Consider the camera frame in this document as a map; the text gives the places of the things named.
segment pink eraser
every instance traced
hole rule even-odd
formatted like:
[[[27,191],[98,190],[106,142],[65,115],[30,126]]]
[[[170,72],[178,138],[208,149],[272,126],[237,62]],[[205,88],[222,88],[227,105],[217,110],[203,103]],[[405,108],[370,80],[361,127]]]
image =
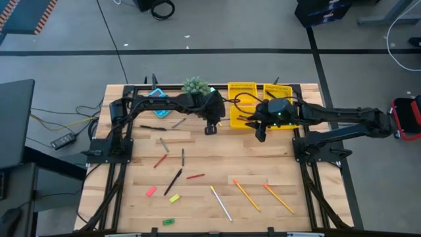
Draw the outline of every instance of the pink eraser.
[[[157,187],[152,186],[152,187],[148,190],[148,192],[146,193],[146,196],[148,196],[148,197],[152,196],[153,192],[155,192],[155,190],[156,190],[156,189],[157,189]]]

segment wooden tabletop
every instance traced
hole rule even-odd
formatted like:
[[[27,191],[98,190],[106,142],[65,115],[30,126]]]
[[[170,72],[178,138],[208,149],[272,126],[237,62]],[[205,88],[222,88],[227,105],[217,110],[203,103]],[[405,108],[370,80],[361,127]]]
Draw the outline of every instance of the wooden tabletop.
[[[111,129],[109,103],[122,97],[124,85],[108,85],[99,119],[97,138],[104,138]],[[303,99],[322,105],[317,84],[301,84]],[[175,96],[180,91],[165,91]],[[220,90],[227,97],[227,91]],[[226,103],[227,117],[231,104]],[[154,131],[139,125],[170,128],[182,118],[185,122],[175,131]],[[266,232],[269,226],[275,231],[310,230],[305,201],[303,180],[299,164],[295,161],[291,139],[292,130],[268,131],[264,143],[255,138],[251,129],[230,128],[229,121],[222,121],[218,134],[204,135],[206,121],[195,115],[172,111],[166,118],[157,118],[152,111],[141,113],[134,121],[132,138],[134,150],[128,165],[122,207],[118,223],[119,232],[150,232],[158,227],[159,232]],[[327,124],[311,126],[311,130],[327,130]],[[166,153],[159,138],[170,152],[157,167],[155,163]],[[185,151],[185,165],[181,154]],[[182,175],[166,196],[166,188],[180,168]],[[79,213],[89,219],[103,200],[109,165],[101,165],[85,181]],[[329,163],[318,163],[324,195],[336,213],[349,225],[353,225],[345,188],[339,169]],[[186,177],[201,174],[199,178]],[[258,212],[233,183],[237,179],[244,190],[260,207]],[[290,213],[263,184],[269,184],[295,214]],[[226,206],[233,221],[230,222],[212,193],[213,185]],[[151,186],[157,190],[151,197],[146,192]],[[169,199],[178,194],[174,203]],[[313,199],[321,226],[318,205]],[[113,202],[109,208],[107,226],[111,226]],[[174,219],[175,223],[164,226],[163,220]],[[75,229],[84,223],[77,219]]]

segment green succulent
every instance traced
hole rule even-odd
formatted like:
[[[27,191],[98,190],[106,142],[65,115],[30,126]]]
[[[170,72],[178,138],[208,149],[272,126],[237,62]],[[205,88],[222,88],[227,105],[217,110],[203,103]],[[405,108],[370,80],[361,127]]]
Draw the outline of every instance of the green succulent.
[[[207,95],[211,92],[211,89],[208,87],[208,83],[200,77],[187,78],[183,83],[182,91],[184,93],[201,93],[202,95]]]

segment white wire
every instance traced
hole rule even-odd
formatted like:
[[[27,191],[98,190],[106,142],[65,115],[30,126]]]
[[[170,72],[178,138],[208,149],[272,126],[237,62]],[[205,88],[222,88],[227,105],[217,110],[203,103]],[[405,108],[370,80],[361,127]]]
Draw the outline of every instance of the white wire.
[[[387,35],[386,35],[386,44],[387,44],[387,51],[390,54],[390,57],[392,57],[393,60],[395,60],[395,62],[401,66],[403,69],[409,70],[411,72],[421,72],[421,69],[411,69],[411,68],[407,68],[405,66],[403,66],[393,55],[392,52],[390,51],[389,48],[389,34],[390,34],[390,30],[392,29],[393,25],[402,18],[402,16],[406,15],[409,11],[411,11],[415,6],[417,6],[419,3],[421,2],[421,0],[418,0],[418,2],[416,2],[410,9],[408,9],[407,11],[405,11],[401,16],[399,16],[398,18],[396,18],[396,20],[392,23],[392,25],[390,25],[389,30],[387,31]]]

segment gray floor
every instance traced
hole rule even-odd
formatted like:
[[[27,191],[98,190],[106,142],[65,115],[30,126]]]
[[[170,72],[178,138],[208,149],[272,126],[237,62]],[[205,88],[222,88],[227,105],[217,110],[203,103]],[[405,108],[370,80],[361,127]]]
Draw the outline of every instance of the gray floor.
[[[175,15],[156,21],[148,13],[112,0],[99,0],[119,50],[125,49],[215,49],[284,48],[309,49],[305,29],[293,15],[296,1],[174,0]],[[387,27],[358,27],[360,16],[385,14],[394,0],[378,5],[353,6],[342,21],[314,28],[320,49],[385,49]],[[414,10],[421,13],[421,5]],[[420,25],[397,26],[390,42],[405,49]],[[38,36],[8,35],[0,51],[113,50],[96,0],[60,0]],[[412,68],[421,68],[419,55],[398,55]],[[322,55],[326,80],[337,107],[379,107],[386,110],[396,97],[421,94],[417,72],[399,68],[389,55]],[[182,82],[200,76],[209,82],[255,81],[318,83],[312,55],[304,54],[212,54],[125,55],[122,62],[129,83],[142,83],[155,73],[160,83]],[[95,106],[107,84],[125,83],[117,56],[0,57],[0,82],[36,80],[33,107],[73,111],[78,105]],[[70,123],[78,117],[36,112],[45,120]],[[44,143],[66,134],[48,132],[30,121],[28,136]],[[394,138],[346,141],[354,154],[349,165],[365,229],[421,233],[420,142]],[[86,133],[59,152],[32,141],[27,145],[55,157],[80,152],[89,146]],[[62,159],[83,163],[83,157]],[[40,174],[43,194],[75,192],[80,183],[55,174]],[[37,234],[70,232],[76,218],[79,196],[41,199]]]

